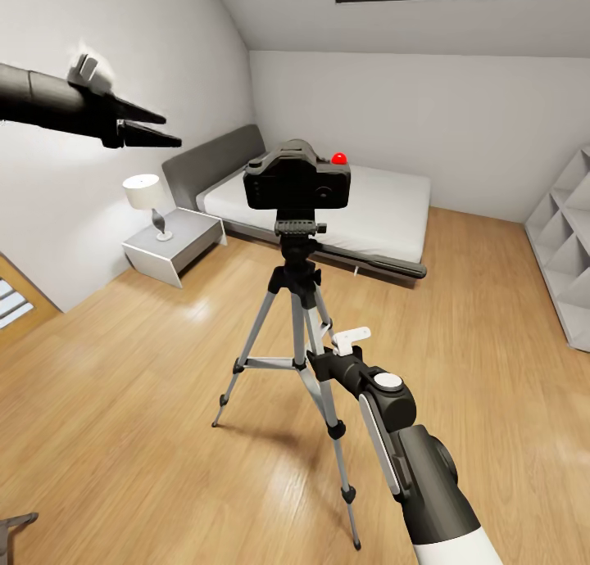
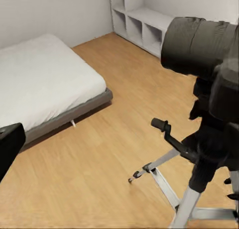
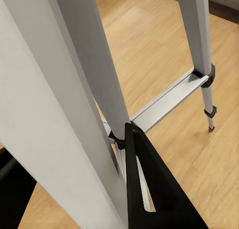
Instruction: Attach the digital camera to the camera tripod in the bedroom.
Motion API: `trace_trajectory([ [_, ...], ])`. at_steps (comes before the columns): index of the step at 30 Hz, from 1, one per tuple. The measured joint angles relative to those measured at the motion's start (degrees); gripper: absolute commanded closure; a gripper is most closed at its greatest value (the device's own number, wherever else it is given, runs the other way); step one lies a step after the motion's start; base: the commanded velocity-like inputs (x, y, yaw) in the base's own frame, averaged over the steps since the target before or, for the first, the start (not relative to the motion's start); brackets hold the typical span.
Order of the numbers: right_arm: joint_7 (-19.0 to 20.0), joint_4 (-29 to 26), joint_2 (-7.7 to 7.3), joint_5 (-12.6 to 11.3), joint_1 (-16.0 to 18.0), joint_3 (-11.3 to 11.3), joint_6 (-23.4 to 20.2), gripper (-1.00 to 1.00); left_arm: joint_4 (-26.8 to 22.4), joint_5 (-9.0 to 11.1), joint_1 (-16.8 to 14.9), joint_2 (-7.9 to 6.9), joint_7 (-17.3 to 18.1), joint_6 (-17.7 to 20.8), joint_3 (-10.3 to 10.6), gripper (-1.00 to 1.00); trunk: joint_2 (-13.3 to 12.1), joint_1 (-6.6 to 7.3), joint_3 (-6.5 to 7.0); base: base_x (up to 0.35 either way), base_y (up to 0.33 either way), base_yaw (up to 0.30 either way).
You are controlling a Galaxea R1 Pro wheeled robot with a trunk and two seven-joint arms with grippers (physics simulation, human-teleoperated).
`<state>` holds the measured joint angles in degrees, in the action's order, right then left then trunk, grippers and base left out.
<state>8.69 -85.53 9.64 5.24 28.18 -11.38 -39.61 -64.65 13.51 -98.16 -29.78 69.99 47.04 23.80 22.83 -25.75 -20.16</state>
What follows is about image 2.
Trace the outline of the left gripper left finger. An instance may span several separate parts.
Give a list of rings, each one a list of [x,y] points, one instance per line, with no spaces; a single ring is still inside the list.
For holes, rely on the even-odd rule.
[[[21,122],[0,128],[0,182],[26,142]]]

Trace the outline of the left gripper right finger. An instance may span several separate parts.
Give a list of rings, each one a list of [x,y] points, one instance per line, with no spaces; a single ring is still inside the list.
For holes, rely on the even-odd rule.
[[[223,140],[239,163],[239,124],[228,122]]]

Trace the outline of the digital camera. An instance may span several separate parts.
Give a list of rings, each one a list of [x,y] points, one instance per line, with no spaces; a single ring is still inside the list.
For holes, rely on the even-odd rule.
[[[239,24],[176,16],[163,40],[161,65],[175,73],[214,80],[209,113],[239,124]]]

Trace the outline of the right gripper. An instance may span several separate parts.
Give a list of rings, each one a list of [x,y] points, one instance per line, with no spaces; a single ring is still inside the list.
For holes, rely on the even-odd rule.
[[[229,178],[229,179],[225,180],[225,184],[232,184],[231,179]],[[232,200],[239,200],[239,193],[228,195],[228,197]]]

